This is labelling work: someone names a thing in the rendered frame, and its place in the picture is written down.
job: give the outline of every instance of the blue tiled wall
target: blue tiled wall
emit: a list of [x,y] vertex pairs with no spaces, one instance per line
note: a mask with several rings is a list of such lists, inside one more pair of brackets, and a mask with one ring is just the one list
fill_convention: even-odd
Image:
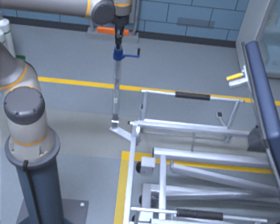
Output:
[[[235,41],[248,3],[249,0],[141,0],[138,30]],[[88,19],[74,16],[2,11],[6,16],[89,25]]]

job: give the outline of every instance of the concrete floor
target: concrete floor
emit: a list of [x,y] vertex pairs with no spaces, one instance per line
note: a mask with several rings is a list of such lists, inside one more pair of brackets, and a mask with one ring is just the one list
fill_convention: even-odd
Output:
[[[84,32],[78,31],[12,25],[12,32],[17,54],[26,56],[27,62],[34,66],[39,77],[113,83],[113,43],[87,39]],[[140,59],[123,60],[121,78],[123,85],[248,97],[244,86],[230,89],[225,80],[227,76],[240,72],[234,48],[151,39],[140,39],[139,44],[124,43],[123,47],[127,54],[136,53],[139,47],[142,49]],[[280,100],[280,88],[278,88],[280,80],[271,80],[270,84],[274,99]],[[130,149],[129,142],[109,131],[113,91],[49,82],[40,82],[40,86],[46,101],[49,126],[60,136],[61,155],[58,159],[63,197],[90,200],[90,215],[87,224],[93,223],[93,220],[96,223],[112,223],[116,205],[116,198],[113,198],[113,195],[117,193],[121,152]],[[139,116],[138,108],[141,101],[141,93],[121,91],[121,127],[127,131],[131,131],[127,121],[135,120]],[[224,120],[228,121],[233,104],[151,96],[148,107],[148,118],[220,125],[216,119],[216,112],[221,111]],[[242,104],[237,112],[233,128],[251,130],[255,124],[252,105]],[[2,149],[9,135],[2,109],[0,109],[0,127],[0,148]],[[151,153],[152,147],[189,150],[191,139],[180,137],[168,139],[157,135],[143,135],[137,151]],[[247,147],[247,140],[242,138],[233,138],[230,144],[197,140],[195,151],[266,156],[261,153],[248,153]],[[78,167],[82,166],[82,171],[67,168],[71,161],[76,161]],[[3,150],[0,169],[2,174],[1,219],[2,224],[11,224],[15,223],[23,195],[16,173],[8,164]],[[81,173],[83,175],[80,176],[79,181],[84,185],[79,185],[79,181],[75,182],[70,178],[72,174],[79,176]],[[263,176],[256,178],[259,178],[259,181],[264,180]],[[110,185],[110,187],[103,188],[103,185]],[[102,197],[105,200],[98,206],[97,201],[101,201]],[[214,206],[208,202],[204,202],[203,205],[205,207],[222,206],[221,204]],[[199,202],[196,203],[197,208],[201,206]],[[106,208],[110,211],[108,217],[100,218],[102,215],[107,215]],[[229,205],[227,211],[230,214],[237,211],[252,215],[262,213],[273,218],[270,223],[275,223],[277,218],[280,220],[279,209],[260,207],[245,209],[238,205]]]

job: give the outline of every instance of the blue clamp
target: blue clamp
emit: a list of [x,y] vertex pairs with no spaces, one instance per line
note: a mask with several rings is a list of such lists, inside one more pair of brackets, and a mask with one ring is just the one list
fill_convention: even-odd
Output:
[[120,50],[117,50],[116,47],[113,51],[113,58],[115,60],[123,60],[125,57],[136,57],[136,58],[139,58],[140,57],[140,48],[138,49],[138,54],[136,56],[133,56],[133,55],[124,55],[123,54],[123,48],[121,47]]

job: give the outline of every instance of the black handle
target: black handle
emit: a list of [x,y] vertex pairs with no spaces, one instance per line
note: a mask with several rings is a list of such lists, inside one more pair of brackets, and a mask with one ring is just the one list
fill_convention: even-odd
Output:
[[207,94],[175,92],[175,97],[210,101],[210,95],[207,95]]
[[224,220],[222,213],[189,210],[189,209],[177,209],[177,217],[201,218],[201,219],[209,219],[209,220],[217,220],[217,221]]
[[28,179],[28,183],[29,183],[29,186],[30,186],[30,189],[31,189],[33,203],[34,203],[36,215],[37,215],[37,218],[38,218],[38,223],[43,224],[42,223],[42,218],[41,218],[41,213],[39,211],[39,205],[38,205],[38,201],[37,201],[35,187],[34,187],[34,184],[33,184],[33,181],[32,181],[32,176],[30,174],[30,171],[27,168],[27,165],[28,165],[28,160],[24,160],[23,161],[23,171],[27,174],[27,179]]

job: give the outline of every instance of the yellow clamp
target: yellow clamp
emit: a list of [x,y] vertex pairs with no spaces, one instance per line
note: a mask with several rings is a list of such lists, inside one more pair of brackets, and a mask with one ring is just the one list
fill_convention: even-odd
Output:
[[241,77],[243,77],[243,73],[238,73],[238,74],[232,75],[230,77],[227,77],[227,81],[231,81],[233,79],[237,79],[237,78],[241,78]]

